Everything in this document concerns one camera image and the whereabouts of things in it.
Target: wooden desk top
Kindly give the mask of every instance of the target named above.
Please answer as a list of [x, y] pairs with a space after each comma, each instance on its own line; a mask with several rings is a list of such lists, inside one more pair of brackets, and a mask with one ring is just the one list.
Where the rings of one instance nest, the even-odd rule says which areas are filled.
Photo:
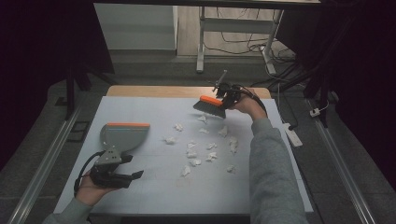
[[[271, 99], [265, 88], [253, 88], [262, 99]], [[201, 95], [215, 96], [213, 87], [184, 86], [111, 86], [106, 96], [140, 96], [140, 97], [181, 97], [199, 98]]]

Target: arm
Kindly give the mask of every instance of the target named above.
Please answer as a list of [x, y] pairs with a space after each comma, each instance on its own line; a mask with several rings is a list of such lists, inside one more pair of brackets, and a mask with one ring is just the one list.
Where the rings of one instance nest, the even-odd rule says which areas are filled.
[[290, 155], [278, 129], [254, 100], [244, 96], [233, 106], [251, 116], [250, 222], [307, 223]]
[[73, 198], [61, 214], [50, 214], [43, 224], [88, 224], [87, 217], [93, 207], [110, 191], [93, 184], [89, 172], [84, 175], [79, 186], [76, 198]]

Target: gray sleeve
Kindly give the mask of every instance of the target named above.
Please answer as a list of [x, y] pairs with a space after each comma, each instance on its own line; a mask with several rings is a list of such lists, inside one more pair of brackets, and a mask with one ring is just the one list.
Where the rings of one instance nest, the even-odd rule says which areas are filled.
[[279, 129], [257, 119], [251, 129], [250, 222], [307, 223], [303, 200]]
[[91, 206], [73, 198], [61, 214], [50, 214], [43, 224], [89, 224], [87, 217], [91, 210]]

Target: power adapter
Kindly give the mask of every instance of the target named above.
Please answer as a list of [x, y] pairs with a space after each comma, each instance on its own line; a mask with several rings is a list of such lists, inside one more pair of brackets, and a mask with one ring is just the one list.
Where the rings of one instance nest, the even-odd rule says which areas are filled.
[[317, 115], [319, 115], [319, 114], [320, 114], [320, 111], [319, 111], [318, 108], [316, 108], [316, 109], [310, 110], [310, 111], [309, 111], [309, 114], [310, 114], [311, 117], [313, 118], [313, 117], [316, 117]]

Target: white power strip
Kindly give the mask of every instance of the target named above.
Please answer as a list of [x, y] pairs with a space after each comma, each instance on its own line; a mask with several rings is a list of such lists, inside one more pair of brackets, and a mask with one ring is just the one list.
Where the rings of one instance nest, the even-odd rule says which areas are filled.
[[300, 138], [297, 136], [297, 133], [293, 130], [289, 130], [289, 123], [284, 123], [283, 127], [285, 129], [286, 134], [288, 135], [289, 140], [291, 141], [291, 144], [294, 147], [300, 147], [303, 145], [303, 143], [301, 142]]

